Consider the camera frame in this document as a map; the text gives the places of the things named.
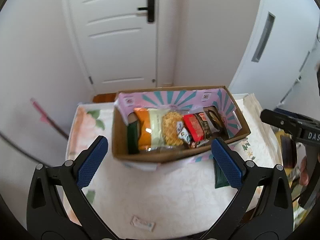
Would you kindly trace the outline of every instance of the open box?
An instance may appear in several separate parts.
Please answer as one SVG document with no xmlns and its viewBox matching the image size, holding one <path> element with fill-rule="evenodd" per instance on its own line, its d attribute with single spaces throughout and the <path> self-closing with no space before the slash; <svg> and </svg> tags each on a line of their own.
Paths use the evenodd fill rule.
<svg viewBox="0 0 320 240">
<path fill-rule="evenodd" d="M 225 86 L 197 86 L 197 87 L 166 87 L 166 88 L 154 88 L 154 89 L 139 89 L 139 90 L 125 90 L 117 93 L 116 103 L 113 115 L 113 126 L 112 126 L 112 154 L 115 158 L 123 161 L 137 161 L 137 162 L 154 162 L 154 163 L 165 163 L 170 161 L 179 160 L 182 158 L 190 157 L 199 153 L 206 152 L 211 149 L 211 145 L 202 146 L 194 149 L 184 150 L 166 150 L 166 151 L 150 151 L 139 154 L 129 155 L 128 154 L 128 143 L 127 143 L 127 120 L 123 119 L 126 115 L 121 113 L 123 104 L 119 102 L 120 93 L 131 94 L 131 93 L 143 93 L 143 92 L 154 92 L 154 91 L 188 91 L 193 92 L 194 90 L 225 90 L 232 103 L 235 106 L 234 113 L 241 125 L 241 129 L 232 137 L 225 142 L 227 144 L 241 140 L 250 134 L 249 126 L 242 115 L 236 101 L 232 97 L 231 93 Z"/>
</svg>

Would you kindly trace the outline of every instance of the dark green package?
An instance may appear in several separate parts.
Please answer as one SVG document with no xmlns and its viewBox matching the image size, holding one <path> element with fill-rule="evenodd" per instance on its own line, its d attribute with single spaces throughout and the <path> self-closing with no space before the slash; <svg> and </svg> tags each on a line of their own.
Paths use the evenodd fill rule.
<svg viewBox="0 0 320 240">
<path fill-rule="evenodd" d="M 129 154 L 137 154 L 139 153 L 138 149 L 138 120 L 129 123 L 128 132 L 127 132 L 127 140 L 128 140 L 128 153 Z"/>
<path fill-rule="evenodd" d="M 213 159 L 213 165 L 214 165 L 214 177 L 215 177 L 215 188 L 230 186 L 226 176 L 224 176 L 219 164 L 216 162 L 215 159 Z"/>
</svg>

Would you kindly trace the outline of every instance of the white tablecloth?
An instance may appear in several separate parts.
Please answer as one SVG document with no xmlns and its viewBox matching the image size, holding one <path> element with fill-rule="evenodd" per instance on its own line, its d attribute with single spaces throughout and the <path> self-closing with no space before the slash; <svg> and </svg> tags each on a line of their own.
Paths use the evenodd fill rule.
<svg viewBox="0 0 320 240">
<path fill-rule="evenodd" d="M 245 160 L 253 159 L 259 166 L 274 167 L 281 163 L 276 137 L 270 126 L 262 124 L 261 107 L 254 95 L 237 100 L 239 108 L 251 129 L 250 145 L 238 144 L 236 151 Z M 102 161 L 85 194 L 94 195 L 92 206 L 104 222 L 120 238 L 166 239 L 187 236 L 207 230 L 222 214 L 236 193 L 236 189 L 215 189 L 212 160 L 190 163 L 168 173 L 128 168 L 115 160 L 111 153 L 111 127 L 113 104 L 104 104 L 100 118 L 105 123 L 102 135 L 108 138 L 109 151 Z M 67 159 L 77 156 L 68 154 Z M 259 198 L 257 188 L 249 209 Z M 64 206 L 71 220 L 77 219 L 66 198 Z M 152 232 L 130 224 L 136 215 L 146 221 L 155 222 Z"/>
</svg>

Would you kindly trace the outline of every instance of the recessed door handle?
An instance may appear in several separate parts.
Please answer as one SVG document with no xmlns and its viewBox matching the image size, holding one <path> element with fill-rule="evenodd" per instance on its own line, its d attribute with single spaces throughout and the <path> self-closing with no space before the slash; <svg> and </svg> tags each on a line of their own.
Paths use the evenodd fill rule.
<svg viewBox="0 0 320 240">
<path fill-rule="evenodd" d="M 147 0 L 148 7 L 138 7 L 138 11 L 148 12 L 148 22 L 152 23 L 155 21 L 155 0 Z"/>
</svg>

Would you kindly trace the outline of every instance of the metal screw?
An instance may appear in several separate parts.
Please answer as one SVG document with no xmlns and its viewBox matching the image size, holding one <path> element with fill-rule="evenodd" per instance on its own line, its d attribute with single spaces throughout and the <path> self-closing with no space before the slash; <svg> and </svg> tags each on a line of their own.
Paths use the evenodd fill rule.
<svg viewBox="0 0 320 240">
<path fill-rule="evenodd" d="M 251 167 L 251 168 L 254 166 L 254 162 L 253 161 L 247 161 L 246 164 L 247 164 L 248 167 Z"/>
<path fill-rule="evenodd" d="M 37 170 L 41 170 L 42 167 L 43 167 L 43 164 L 42 164 L 42 163 L 39 163 L 39 164 L 36 166 L 36 169 L 37 169 Z"/>
<path fill-rule="evenodd" d="M 64 165 L 66 165 L 67 167 L 71 166 L 72 164 L 73 164 L 73 160 L 67 160 L 64 163 Z"/>
<path fill-rule="evenodd" d="M 282 166 L 282 165 L 280 165 L 280 164 L 277 164 L 276 168 L 277 168 L 278 170 L 280 170 L 280 171 L 282 171 L 282 170 L 283 170 L 283 166 Z"/>
</svg>

